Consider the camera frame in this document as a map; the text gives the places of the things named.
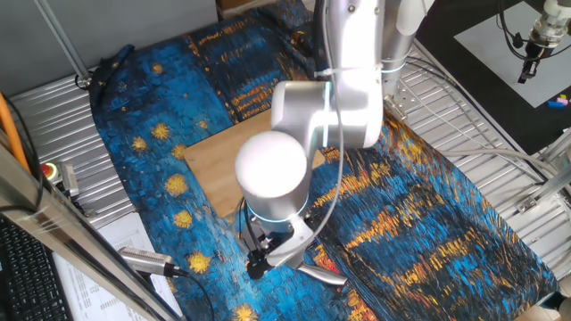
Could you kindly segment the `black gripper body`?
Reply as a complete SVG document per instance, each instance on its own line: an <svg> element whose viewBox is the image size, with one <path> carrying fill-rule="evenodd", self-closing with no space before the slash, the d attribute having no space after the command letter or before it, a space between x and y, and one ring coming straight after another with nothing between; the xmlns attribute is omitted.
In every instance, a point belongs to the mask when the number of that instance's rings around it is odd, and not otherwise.
<svg viewBox="0 0 571 321"><path fill-rule="evenodd" d="M250 239L248 260L251 264L261 264L262 261L269 264L284 264L286 262L286 255L279 249L286 241L286 234L248 234L248 237Z"/></svg>

